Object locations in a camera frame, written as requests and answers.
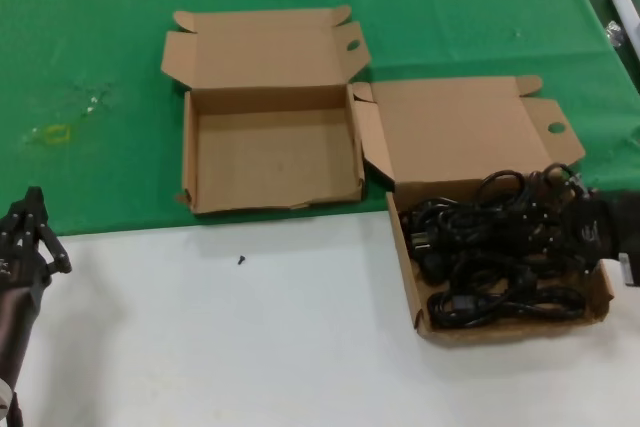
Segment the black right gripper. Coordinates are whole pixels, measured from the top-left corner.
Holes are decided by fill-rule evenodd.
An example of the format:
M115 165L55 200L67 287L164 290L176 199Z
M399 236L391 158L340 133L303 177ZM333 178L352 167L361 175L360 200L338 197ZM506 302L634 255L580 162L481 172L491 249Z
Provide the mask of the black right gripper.
M588 187L580 174L569 176L565 195L572 201L563 211L568 238L589 260L639 259L639 192L600 193Z

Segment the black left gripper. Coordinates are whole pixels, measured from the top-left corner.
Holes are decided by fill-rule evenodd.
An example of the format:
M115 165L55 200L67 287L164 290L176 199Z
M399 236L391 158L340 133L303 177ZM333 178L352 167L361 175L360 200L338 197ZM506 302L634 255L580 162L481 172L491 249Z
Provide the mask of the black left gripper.
M17 384L44 291L50 285L49 272L72 271L68 253L48 224L40 187L30 187L1 218L1 246L12 246L24 233L28 219L33 239L44 244L52 261L47 264L34 246L21 246L15 254L1 257L11 271L10 276L1 276L1 380L9 387Z

